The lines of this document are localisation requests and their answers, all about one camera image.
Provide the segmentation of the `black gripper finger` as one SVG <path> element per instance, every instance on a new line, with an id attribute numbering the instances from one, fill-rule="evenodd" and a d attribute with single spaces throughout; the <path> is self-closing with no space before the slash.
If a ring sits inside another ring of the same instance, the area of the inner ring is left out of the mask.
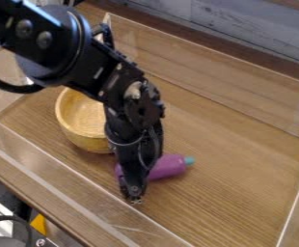
<path id="1" fill-rule="evenodd" d="M 141 203 L 148 184 L 148 170 L 145 168 L 132 171 L 121 171 L 117 177 L 120 192 L 125 200 L 132 204 Z"/>

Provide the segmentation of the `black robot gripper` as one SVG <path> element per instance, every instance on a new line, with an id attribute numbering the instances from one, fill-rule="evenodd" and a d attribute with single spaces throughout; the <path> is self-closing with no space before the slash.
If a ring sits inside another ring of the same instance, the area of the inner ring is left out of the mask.
<path id="1" fill-rule="evenodd" d="M 145 180 L 162 153 L 160 92 L 144 72 L 114 50 L 110 30 L 77 29 L 76 89 L 104 106 L 104 133 L 126 180 Z"/>

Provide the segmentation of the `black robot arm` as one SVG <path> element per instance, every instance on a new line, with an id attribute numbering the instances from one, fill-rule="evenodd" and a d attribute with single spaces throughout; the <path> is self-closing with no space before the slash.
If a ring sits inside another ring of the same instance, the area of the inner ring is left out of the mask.
<path id="1" fill-rule="evenodd" d="M 120 190 L 138 203 L 162 155 L 165 106 L 142 70 L 114 48 L 109 26 L 92 26 L 64 5 L 0 0 L 0 46 L 16 54 L 32 81 L 17 86 L 0 79 L 2 91 L 32 94 L 64 86 L 102 104 L 104 134 L 122 170 Z"/>

